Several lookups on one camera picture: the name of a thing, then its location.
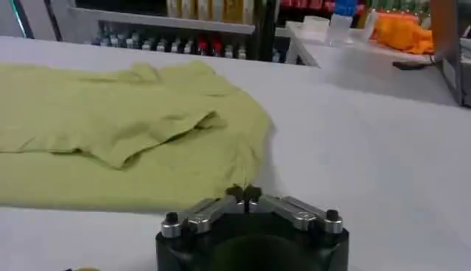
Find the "white shelf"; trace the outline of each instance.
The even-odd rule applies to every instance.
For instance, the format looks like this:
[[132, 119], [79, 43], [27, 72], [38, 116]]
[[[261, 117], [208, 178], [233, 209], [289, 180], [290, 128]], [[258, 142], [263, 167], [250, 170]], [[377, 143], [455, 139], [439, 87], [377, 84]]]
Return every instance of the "white shelf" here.
[[145, 24], [158, 27], [176, 27], [184, 29], [199, 29], [217, 32], [240, 33], [250, 35], [255, 27], [247, 24], [229, 24], [218, 21], [200, 21], [183, 18], [139, 15], [132, 13], [117, 13], [104, 10], [90, 10], [79, 7], [69, 7], [69, 12], [76, 16], [94, 18], [100, 21], [112, 21], [128, 24]]

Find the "orange cloth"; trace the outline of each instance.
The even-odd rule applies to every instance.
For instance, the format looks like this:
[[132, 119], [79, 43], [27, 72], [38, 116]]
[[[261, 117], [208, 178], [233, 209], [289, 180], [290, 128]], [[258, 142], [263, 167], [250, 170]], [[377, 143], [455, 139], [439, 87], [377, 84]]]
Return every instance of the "orange cloth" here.
[[375, 24], [373, 38], [378, 43], [411, 54], [433, 54], [432, 31], [405, 16], [382, 16]]

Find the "table surface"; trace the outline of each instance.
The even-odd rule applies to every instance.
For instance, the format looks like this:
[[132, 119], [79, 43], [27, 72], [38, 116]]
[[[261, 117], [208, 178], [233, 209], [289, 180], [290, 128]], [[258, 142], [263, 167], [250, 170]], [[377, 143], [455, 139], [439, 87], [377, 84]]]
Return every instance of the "table surface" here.
[[[471, 268], [468, 110], [348, 88], [314, 67], [19, 38], [0, 38], [0, 44], [1, 63], [90, 71], [115, 71], [136, 61], [167, 66], [204, 60], [273, 119], [257, 183], [270, 193], [340, 210], [351, 232], [350, 271]], [[383, 83], [402, 86], [396, 80]], [[442, 86], [433, 80], [423, 84], [435, 86], [432, 94]], [[442, 91], [445, 99], [446, 88]], [[154, 236], [161, 219], [3, 207], [0, 268], [155, 270]]]

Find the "white table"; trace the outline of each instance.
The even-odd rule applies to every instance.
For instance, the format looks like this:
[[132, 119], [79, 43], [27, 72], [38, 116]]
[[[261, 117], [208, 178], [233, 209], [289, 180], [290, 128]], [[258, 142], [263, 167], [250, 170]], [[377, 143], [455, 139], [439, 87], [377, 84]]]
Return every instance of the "white table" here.
[[395, 60], [430, 61], [428, 56], [396, 52], [362, 43], [360, 32], [351, 29], [353, 43], [343, 47], [326, 46], [319, 41], [306, 40], [302, 23], [289, 21], [286, 32], [291, 39], [288, 63], [299, 57], [308, 66], [324, 71], [325, 82], [347, 90], [356, 90], [401, 99], [414, 99], [441, 105], [454, 105], [445, 81], [437, 68], [422, 71], [401, 71], [392, 65]]
[[359, 52], [368, 53], [374, 59], [386, 58], [394, 60], [415, 60], [430, 61], [429, 56], [415, 55], [399, 52], [385, 46], [381, 46], [372, 41], [365, 43], [362, 41], [362, 29], [351, 29], [348, 42], [343, 46], [328, 46], [322, 41], [319, 33], [307, 33], [302, 31], [302, 23], [296, 21], [286, 22], [286, 33], [290, 37], [290, 47], [286, 56], [286, 62], [295, 64], [297, 57], [309, 66], [324, 68], [332, 65], [342, 66], [345, 62], [351, 61], [348, 54]]
[[[0, 45], [3, 63], [91, 71], [204, 60], [275, 123], [258, 183], [340, 210], [351, 232], [350, 271], [471, 269], [468, 110], [348, 89], [306, 66], [17, 38]], [[0, 269], [155, 270], [161, 219], [0, 208]]]

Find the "folded shirt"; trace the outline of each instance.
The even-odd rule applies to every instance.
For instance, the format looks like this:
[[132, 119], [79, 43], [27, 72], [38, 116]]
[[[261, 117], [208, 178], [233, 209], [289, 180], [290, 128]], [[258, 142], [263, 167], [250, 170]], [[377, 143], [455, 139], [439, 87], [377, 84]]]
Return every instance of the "folded shirt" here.
[[250, 183], [270, 120], [203, 62], [0, 66], [0, 204], [139, 211]]

